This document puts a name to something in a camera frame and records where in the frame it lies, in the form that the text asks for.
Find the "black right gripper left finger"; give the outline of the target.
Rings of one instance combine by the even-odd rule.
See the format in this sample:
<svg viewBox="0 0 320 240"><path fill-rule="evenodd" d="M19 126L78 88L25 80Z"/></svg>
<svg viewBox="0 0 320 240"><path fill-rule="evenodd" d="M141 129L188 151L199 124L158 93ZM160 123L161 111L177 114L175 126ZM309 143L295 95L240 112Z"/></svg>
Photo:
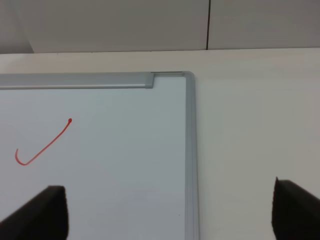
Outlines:
<svg viewBox="0 0 320 240"><path fill-rule="evenodd" d="M66 240L69 214L64 186L45 188L0 222L2 240Z"/></svg>

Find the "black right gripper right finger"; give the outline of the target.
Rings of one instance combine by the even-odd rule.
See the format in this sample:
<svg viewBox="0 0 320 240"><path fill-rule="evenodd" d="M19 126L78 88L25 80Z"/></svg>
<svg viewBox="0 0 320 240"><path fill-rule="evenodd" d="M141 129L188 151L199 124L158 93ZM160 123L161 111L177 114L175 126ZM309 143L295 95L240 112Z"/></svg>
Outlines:
<svg viewBox="0 0 320 240"><path fill-rule="evenodd" d="M277 240L318 240L320 199L290 180L275 180L272 230Z"/></svg>

